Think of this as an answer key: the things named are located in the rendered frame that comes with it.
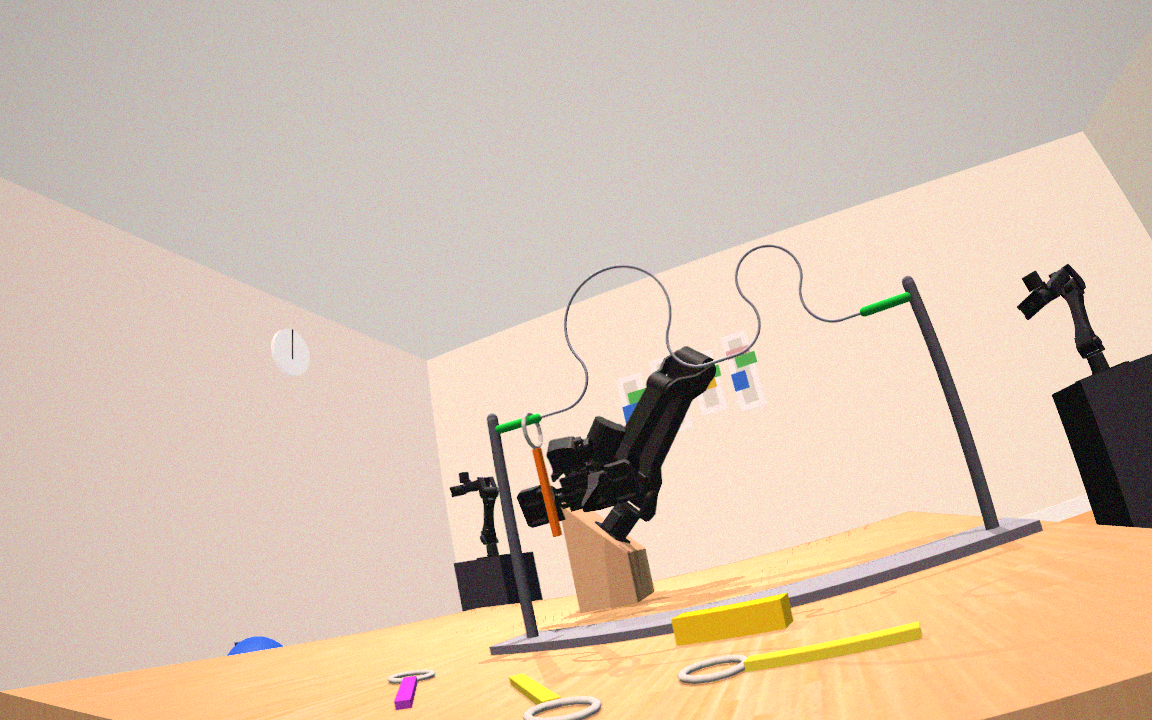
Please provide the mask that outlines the white loop with yellow handle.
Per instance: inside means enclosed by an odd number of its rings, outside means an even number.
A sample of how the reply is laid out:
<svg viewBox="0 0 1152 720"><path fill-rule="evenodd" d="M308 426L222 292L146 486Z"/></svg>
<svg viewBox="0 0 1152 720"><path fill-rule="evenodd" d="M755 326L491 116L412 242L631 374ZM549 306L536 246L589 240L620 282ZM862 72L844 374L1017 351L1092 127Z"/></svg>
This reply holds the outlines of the white loop with yellow handle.
<svg viewBox="0 0 1152 720"><path fill-rule="evenodd" d="M685 666L684 669L680 670L679 680L680 682L687 684L718 682L718 680L730 679L730 676L735 676L736 674L742 673L742 670L750 673L750 670L765 670L768 669L768 667L785 667L788 665L813 662L823 659L835 659L838 655L850 655L850 653L879 650L879 647L887 647L893 646L893 644L919 639L922 639L922 626L918 621L918 623L895 626L895 628L884 629L881 632L852 635L850 638L829 641L819 644L808 644L806 647L795 647L795 650L759 653L759 655L749 657L717 657L717 659L707 659L698 664ZM719 670L719 673L695 676L689 675L690 673L694 673L694 670L703 669L703 667L733 662L738 665L730 667L730 669Z"/></svg>
<svg viewBox="0 0 1152 720"><path fill-rule="evenodd" d="M596 700L596 698L591 696L573 696L570 698L561 698L561 696L550 691L547 687L543 687L538 682L535 682L535 680L530 679L530 676L526 676L525 674L509 676L509 685L515 687L520 694L524 694L524 696L536 705L532 706L532 708L526 710L524 720L582 720L586 719L586 717L594 715L596 712L602 708L602 700ZM543 711L547 711L550 708L561 708L562 706L570 705L591 706L563 717L535 717L536 714L541 714Z"/></svg>

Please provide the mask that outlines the yellow rectangular block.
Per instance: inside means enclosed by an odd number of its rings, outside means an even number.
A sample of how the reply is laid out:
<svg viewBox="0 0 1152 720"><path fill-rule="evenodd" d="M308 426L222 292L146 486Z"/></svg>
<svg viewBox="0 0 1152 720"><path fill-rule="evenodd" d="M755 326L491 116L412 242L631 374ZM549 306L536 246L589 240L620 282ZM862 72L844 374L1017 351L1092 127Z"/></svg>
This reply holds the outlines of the yellow rectangular block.
<svg viewBox="0 0 1152 720"><path fill-rule="evenodd" d="M761 600L732 602L714 609L690 611L670 619L679 644L730 639L759 632L776 632L794 623L788 593Z"/></svg>

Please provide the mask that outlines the brown bar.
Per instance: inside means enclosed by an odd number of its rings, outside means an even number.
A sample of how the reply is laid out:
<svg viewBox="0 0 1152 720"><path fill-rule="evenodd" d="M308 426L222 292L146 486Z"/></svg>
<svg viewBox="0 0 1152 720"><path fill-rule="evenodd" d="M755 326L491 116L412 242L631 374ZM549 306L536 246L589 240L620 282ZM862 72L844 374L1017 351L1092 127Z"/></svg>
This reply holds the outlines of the brown bar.
<svg viewBox="0 0 1152 720"><path fill-rule="evenodd" d="M526 430L526 416L532 416L532 414L524 414L524 416L521 416L522 429L524 429L524 437L526 439L526 444L529 444L529 446L532 448L532 456L535 456L535 464L536 464L536 468L538 468L538 477L539 477L539 480L540 480L540 486L541 486L541 493L543 493L543 498L544 498L544 503L545 503L545 506L547 506L547 515L548 515L548 520L550 520L550 530L552 530L552 536L553 537L563 536L562 529L561 529L561 521L559 521L559 518L558 518L556 501L554 501L552 488L550 488L550 477L548 477L548 471L547 471L547 462L545 462L545 460L544 460L544 457L541 455L541 448L540 448L541 447L541 427L540 427L539 423L535 423L535 427L538 429L538 445L535 445L535 444L532 444L532 439L529 435L529 430Z"/></svg>

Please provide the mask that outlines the white ring with magenta handle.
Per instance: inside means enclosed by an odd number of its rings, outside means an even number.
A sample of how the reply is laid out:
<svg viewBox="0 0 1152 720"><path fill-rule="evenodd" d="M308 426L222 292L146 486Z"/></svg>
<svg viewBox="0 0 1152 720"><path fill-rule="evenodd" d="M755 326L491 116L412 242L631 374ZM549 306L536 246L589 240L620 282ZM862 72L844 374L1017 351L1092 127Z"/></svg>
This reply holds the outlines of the white ring with magenta handle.
<svg viewBox="0 0 1152 720"><path fill-rule="evenodd" d="M420 675L420 676L414 676L414 675ZM435 670L426 670L426 669L407 670L407 673L397 673L396 675L389 676L388 679L389 683L401 684L396 694L396 702L394 702L394 705L396 705L396 710L412 708L415 700L414 696L415 692L417 691L416 687L419 685L419 683L417 682L424 682L424 680L433 679L433 676L435 676Z"/></svg>

